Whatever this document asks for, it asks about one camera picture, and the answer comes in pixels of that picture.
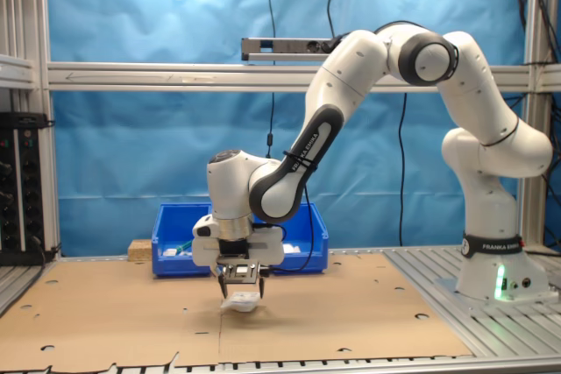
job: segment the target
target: knob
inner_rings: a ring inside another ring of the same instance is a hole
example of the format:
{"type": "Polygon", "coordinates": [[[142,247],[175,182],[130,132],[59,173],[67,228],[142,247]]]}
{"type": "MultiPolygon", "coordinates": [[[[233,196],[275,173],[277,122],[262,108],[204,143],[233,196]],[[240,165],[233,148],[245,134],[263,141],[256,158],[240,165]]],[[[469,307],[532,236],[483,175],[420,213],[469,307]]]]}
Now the knob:
{"type": "Polygon", "coordinates": [[[35,218],[36,216],[39,216],[40,212],[34,206],[28,206],[27,209],[25,210],[25,214],[27,215],[28,218],[35,218]]]}
{"type": "Polygon", "coordinates": [[[18,247],[18,238],[16,236],[5,236],[2,241],[2,247],[6,250],[14,250],[18,247]]]}
{"type": "Polygon", "coordinates": [[[0,175],[6,176],[11,174],[11,165],[5,164],[4,162],[0,161],[0,175]]]}
{"type": "Polygon", "coordinates": [[[2,229],[8,236],[16,234],[18,232],[18,226],[16,226],[16,224],[12,222],[4,222],[2,229]]]}
{"type": "Polygon", "coordinates": [[[5,219],[14,220],[18,217],[18,212],[14,209],[14,207],[6,206],[2,211],[2,215],[5,219]]]}
{"type": "Polygon", "coordinates": [[[29,174],[33,174],[37,172],[37,164],[33,161],[26,161],[23,164],[24,171],[29,174]]]}
{"type": "Polygon", "coordinates": [[[0,203],[10,206],[14,202],[13,194],[0,192],[0,203]]]}
{"type": "Polygon", "coordinates": [[[39,202],[40,196],[37,192],[27,192],[25,194],[25,199],[27,203],[37,203],[39,202]]]}
{"type": "Polygon", "coordinates": [[[36,221],[31,221],[28,222],[27,225],[25,225],[25,227],[27,228],[27,230],[29,232],[31,232],[32,234],[37,234],[39,231],[41,231],[41,228],[43,228],[41,226],[40,223],[36,222],[36,221]]]}

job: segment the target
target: metal platform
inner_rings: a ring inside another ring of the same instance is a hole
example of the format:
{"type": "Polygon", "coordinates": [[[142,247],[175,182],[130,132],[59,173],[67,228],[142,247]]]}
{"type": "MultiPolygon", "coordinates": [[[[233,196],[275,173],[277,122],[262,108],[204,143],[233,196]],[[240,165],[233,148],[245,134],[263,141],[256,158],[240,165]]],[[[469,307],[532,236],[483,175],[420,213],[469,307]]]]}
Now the metal platform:
{"type": "MultiPolygon", "coordinates": [[[[471,317],[439,287],[439,279],[458,276],[462,257],[459,247],[372,248],[333,250],[331,254],[381,252],[418,289],[424,299],[456,332],[473,356],[408,359],[337,361],[293,361],[274,363],[223,363],[216,366],[111,367],[108,374],[182,374],[226,371],[267,374],[278,372],[457,372],[470,371],[522,373],[561,371],[561,304],[511,307],[508,310],[471,317]]],[[[62,261],[116,260],[113,258],[63,258],[62,261]]],[[[551,273],[561,273],[561,259],[536,259],[551,273]]],[[[11,293],[25,288],[32,278],[25,268],[0,268],[0,305],[9,288],[11,293]]]]}

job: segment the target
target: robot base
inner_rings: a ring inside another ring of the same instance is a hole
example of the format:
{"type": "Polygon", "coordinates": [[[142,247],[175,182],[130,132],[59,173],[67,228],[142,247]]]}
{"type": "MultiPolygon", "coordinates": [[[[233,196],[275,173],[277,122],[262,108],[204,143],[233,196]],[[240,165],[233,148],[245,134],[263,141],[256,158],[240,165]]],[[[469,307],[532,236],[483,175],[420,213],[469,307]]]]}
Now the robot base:
{"type": "Polygon", "coordinates": [[[464,260],[456,285],[452,279],[442,279],[440,286],[471,315],[479,310],[558,301],[544,268],[525,252],[476,254],[464,260]]]}

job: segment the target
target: green object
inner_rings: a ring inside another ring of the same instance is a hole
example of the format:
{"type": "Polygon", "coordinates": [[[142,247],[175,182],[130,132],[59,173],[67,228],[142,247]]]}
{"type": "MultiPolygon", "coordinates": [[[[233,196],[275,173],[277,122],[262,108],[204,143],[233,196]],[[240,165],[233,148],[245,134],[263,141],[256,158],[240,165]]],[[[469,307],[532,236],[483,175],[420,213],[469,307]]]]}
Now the green object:
{"type": "Polygon", "coordinates": [[[502,280],[505,277],[505,265],[500,265],[497,271],[497,283],[494,287],[494,298],[499,300],[502,295],[502,280]]]}
{"type": "Polygon", "coordinates": [[[176,249],[176,250],[177,250],[177,254],[181,254],[182,251],[188,249],[188,248],[191,246],[192,243],[193,243],[193,240],[187,241],[185,244],[180,245],[179,247],[177,247],[177,249],[176,249]]]}

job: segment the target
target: blue curtain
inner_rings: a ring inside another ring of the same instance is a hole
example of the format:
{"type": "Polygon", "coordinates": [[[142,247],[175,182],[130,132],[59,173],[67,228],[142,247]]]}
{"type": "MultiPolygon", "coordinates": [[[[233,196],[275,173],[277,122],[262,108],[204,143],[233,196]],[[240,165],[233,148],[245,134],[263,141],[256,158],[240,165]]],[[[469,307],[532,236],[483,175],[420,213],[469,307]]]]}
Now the blue curtain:
{"type": "MultiPolygon", "coordinates": [[[[271,37],[267,0],[48,0],[52,60],[239,63],[243,37],[271,37]]],[[[272,0],[278,37],[329,37],[327,0],[272,0]]],[[[516,0],[332,0],[336,33],[407,19],[467,31],[492,65],[522,63],[516,0]]],[[[269,93],[55,92],[62,250],[125,253],[162,202],[207,201],[224,149],[266,153],[269,93]]],[[[370,95],[309,183],[330,246],[397,244],[403,95],[370,95]]],[[[277,94],[273,156],[302,126],[303,94],[277,94]]],[[[405,244],[459,243],[464,199],[441,156],[454,127],[438,94],[408,99],[405,244]]],[[[515,182],[508,181],[515,191],[515,182]]]]}

